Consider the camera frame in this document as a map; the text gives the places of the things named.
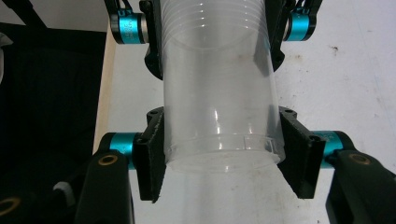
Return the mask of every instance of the transparent plastic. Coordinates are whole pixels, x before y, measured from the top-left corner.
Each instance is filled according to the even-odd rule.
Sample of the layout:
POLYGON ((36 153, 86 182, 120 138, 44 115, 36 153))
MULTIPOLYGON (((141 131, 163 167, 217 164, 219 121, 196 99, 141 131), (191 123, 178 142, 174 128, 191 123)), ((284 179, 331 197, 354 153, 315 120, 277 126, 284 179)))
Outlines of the transparent plastic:
POLYGON ((262 0, 161 0, 164 152, 181 171, 284 158, 262 0))

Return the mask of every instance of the black fabric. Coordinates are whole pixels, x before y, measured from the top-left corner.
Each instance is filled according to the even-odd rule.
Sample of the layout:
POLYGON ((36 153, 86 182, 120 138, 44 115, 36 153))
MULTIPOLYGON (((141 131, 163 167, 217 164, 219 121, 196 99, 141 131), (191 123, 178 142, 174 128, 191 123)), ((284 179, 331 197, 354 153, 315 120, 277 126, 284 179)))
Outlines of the black fabric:
POLYGON ((0 196, 40 201, 92 154, 106 34, 3 23, 0 32, 14 41, 3 47, 0 196))

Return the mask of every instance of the clear plastic cup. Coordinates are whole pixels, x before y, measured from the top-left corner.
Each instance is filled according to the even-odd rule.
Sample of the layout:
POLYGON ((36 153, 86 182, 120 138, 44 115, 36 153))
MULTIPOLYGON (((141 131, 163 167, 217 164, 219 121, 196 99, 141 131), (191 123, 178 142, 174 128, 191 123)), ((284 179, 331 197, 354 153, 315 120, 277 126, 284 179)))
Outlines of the clear plastic cup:
POLYGON ((230 172, 284 160, 262 0, 161 0, 166 162, 230 172))

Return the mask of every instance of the teal cylindrical joint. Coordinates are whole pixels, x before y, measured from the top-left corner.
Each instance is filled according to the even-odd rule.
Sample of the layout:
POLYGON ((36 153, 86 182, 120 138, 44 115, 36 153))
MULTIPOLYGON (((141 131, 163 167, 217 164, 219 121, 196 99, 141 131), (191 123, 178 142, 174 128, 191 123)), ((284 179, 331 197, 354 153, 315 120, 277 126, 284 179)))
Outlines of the teal cylindrical joint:
POLYGON ((132 153, 134 151, 134 136, 136 133, 116 133, 111 139, 110 149, 117 150, 128 158, 128 168, 134 170, 132 153))
POLYGON ((287 41, 302 41, 309 28, 309 17, 305 14, 291 12, 290 35, 287 41))
POLYGON ((332 131, 314 131, 313 133, 326 140, 326 145, 323 152, 323 160, 320 168, 332 168, 332 166, 325 161, 325 158, 332 155, 336 149, 343 149, 343 142, 337 133, 332 131))
POLYGON ((119 10, 120 35, 124 44, 141 44, 139 35, 140 15, 131 9, 119 10))

